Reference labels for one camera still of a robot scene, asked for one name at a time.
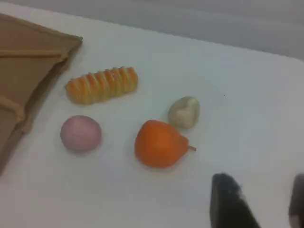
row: white table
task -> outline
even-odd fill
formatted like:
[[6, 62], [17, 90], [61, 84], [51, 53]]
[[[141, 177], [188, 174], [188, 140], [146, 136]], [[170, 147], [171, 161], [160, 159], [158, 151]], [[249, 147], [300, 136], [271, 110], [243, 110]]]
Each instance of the white table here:
[[[288, 227], [293, 178], [303, 171], [304, 63], [300, 60], [0, 3], [0, 12], [84, 37], [0, 178], [1, 228], [209, 228], [211, 177], [232, 174], [264, 228]], [[71, 103], [66, 82], [133, 66], [136, 94]], [[144, 121], [166, 119], [184, 95], [199, 99], [199, 124], [183, 132], [198, 148], [170, 170], [133, 155]], [[96, 119], [102, 147], [68, 153], [59, 131], [71, 115]]]

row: toy bread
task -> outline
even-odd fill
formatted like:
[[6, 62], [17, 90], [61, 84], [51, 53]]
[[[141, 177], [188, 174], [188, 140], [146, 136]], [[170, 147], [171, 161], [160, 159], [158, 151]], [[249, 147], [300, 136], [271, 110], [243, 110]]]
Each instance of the toy bread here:
[[70, 80], [66, 94], [75, 103], [90, 105], [134, 92], [137, 84], [138, 77], [133, 67], [114, 67]]

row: cardboard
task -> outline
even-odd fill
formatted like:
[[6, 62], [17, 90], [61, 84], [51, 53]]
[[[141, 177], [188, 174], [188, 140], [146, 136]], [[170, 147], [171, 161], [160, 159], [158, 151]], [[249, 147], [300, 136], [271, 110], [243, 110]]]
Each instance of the cardboard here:
[[0, 14], [0, 173], [82, 38]]

